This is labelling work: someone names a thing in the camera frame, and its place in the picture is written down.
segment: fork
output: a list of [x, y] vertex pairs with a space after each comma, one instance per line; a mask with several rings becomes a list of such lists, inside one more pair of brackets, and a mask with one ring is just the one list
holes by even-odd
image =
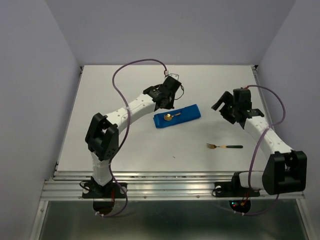
[[214, 144], [207, 143], [206, 147], [209, 149], [223, 148], [223, 149], [242, 149], [242, 145], [226, 145], [226, 146], [216, 146]]

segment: gray wall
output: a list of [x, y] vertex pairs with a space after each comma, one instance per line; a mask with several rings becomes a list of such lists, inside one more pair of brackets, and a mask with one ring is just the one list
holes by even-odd
[[[294, 149], [308, 157], [305, 196], [320, 234], [320, 1], [297, 0], [258, 68], [261, 83], [282, 98], [286, 120], [276, 127]], [[272, 119], [279, 103], [267, 95]]]
[[79, 66], [43, 0], [0, 4], [0, 239], [28, 239]]
[[258, 64], [294, 0], [46, 0], [81, 65]]

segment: gold spoon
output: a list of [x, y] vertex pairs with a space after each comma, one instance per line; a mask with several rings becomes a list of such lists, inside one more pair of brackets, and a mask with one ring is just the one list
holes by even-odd
[[181, 112], [179, 112], [179, 113], [177, 113], [177, 114], [175, 114], [175, 115], [172, 115], [172, 114], [168, 113], [168, 114], [164, 115], [163, 118], [164, 118], [164, 120], [166, 120], [166, 121], [171, 121], [174, 116], [178, 116], [178, 115], [180, 115], [180, 114], [181, 114]]

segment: robotic arm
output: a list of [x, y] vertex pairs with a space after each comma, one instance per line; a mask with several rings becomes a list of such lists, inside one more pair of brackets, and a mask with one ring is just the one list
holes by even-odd
[[[224, 119], [239, 123], [256, 141], [269, 124], [259, 109], [252, 109], [249, 89], [234, 89], [233, 95], [226, 91], [213, 110], [219, 110]], [[294, 151], [273, 131], [265, 134], [260, 148], [267, 164], [264, 171], [253, 171], [251, 187], [255, 191], [265, 190], [269, 195], [303, 191], [306, 187], [307, 156], [303, 151]], [[249, 172], [235, 172], [231, 182], [216, 182], [217, 197], [241, 197], [249, 190]]]
[[[181, 86], [174, 76], [174, 74], [166, 76], [162, 84], [148, 87], [129, 103], [130, 124], [158, 109], [174, 108], [175, 94]], [[126, 129], [127, 125], [126, 107], [106, 115], [97, 113], [93, 116], [85, 137], [93, 161], [91, 181], [85, 184], [91, 194], [83, 194], [82, 197], [101, 198], [110, 193], [113, 186], [109, 165], [119, 150], [119, 134]]]

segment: folded blue napkin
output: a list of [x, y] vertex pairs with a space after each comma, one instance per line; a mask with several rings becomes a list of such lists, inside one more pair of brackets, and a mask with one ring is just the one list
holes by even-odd
[[[167, 114], [175, 115], [181, 113], [180, 115], [174, 116], [172, 120], [166, 121], [164, 116]], [[192, 121], [201, 117], [199, 108], [197, 104], [186, 106], [184, 108], [176, 109], [173, 111], [167, 111], [163, 113], [155, 114], [153, 117], [155, 127], [157, 129], [162, 129], [170, 127], [177, 124], [182, 124], [188, 121]]]

